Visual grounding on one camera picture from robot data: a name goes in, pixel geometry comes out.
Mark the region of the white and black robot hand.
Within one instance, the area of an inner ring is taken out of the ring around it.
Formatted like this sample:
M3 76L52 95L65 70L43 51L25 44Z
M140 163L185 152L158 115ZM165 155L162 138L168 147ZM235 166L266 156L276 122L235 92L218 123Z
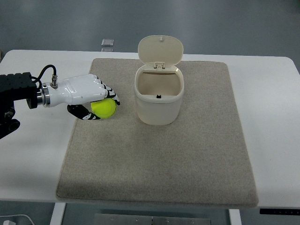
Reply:
M55 107L66 103L67 111L81 120L100 120L104 116L90 111L84 105L87 103L112 101L112 108L120 105L115 91L107 86L94 74L81 75L58 81L57 75L52 75L51 82L41 84L37 92L37 104L44 107Z

